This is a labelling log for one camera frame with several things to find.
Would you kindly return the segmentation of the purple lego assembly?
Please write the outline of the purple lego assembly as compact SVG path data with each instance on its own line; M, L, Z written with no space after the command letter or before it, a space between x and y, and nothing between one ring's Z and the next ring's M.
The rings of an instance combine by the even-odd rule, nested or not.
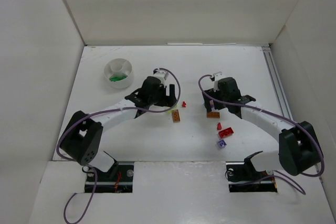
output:
M209 101L209 105L210 105L210 109L211 109L211 110L214 110L214 109L215 109L215 104L214 104L214 101L213 101L213 100L210 100L210 101Z

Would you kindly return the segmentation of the dark green lego plate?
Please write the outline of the dark green lego plate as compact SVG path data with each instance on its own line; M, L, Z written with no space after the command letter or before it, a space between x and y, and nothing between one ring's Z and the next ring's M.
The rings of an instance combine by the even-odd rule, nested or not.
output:
M109 80L112 81L112 82L117 82L117 81L121 81L125 78L127 78L127 76L111 77L111 78L109 78Z

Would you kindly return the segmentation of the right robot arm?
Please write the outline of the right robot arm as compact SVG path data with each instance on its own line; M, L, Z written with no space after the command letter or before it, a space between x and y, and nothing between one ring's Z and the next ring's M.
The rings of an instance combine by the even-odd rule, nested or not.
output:
M250 95L242 95L237 82L222 73L209 74L213 87L202 90L207 112L227 109L229 113L252 123L277 143L271 152L255 152L246 157L245 163L256 172L282 169L292 176L319 177L324 173L322 149L313 126L307 121L297 123L261 107Z

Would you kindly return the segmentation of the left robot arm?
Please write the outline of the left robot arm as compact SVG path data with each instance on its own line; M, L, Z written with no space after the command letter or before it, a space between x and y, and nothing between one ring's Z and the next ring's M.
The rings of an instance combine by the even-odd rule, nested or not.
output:
M74 113L59 140L57 152L64 151L81 166L90 166L106 174L114 173L117 161L99 150L103 133L147 113L153 105L171 108L176 103L175 85L166 86L162 79L149 76L142 87L104 111Z

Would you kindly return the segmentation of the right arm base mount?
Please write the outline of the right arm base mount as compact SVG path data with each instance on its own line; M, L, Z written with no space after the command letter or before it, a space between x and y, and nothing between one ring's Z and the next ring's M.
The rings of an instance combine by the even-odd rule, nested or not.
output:
M251 159L260 152L247 156L243 161L226 162L225 177L228 180L230 193L277 193L275 179L266 171L258 172Z

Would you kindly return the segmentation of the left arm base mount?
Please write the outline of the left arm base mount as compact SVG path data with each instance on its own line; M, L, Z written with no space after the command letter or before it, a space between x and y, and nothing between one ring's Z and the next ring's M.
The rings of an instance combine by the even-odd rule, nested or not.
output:
M82 172L86 175L84 191L85 193L91 193L95 184L93 170L83 167ZM120 162L112 177L109 177L98 169L97 175L98 180L95 193L121 194L132 193L133 191L134 162Z

